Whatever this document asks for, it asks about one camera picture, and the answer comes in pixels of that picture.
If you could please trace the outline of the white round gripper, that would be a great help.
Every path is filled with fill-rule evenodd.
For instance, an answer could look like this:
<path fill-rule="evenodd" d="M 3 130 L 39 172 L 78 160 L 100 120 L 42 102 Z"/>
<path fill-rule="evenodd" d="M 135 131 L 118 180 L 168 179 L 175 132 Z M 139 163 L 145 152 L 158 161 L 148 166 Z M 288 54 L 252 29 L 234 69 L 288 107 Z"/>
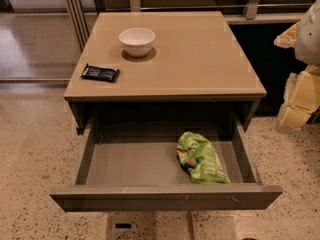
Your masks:
<path fill-rule="evenodd" d="M 320 0 L 302 16 L 299 25 L 290 26 L 273 44 L 280 48 L 295 47 L 296 58 L 308 64 L 299 74 L 289 75 L 279 111 L 281 125 L 300 129 L 320 107 Z"/>

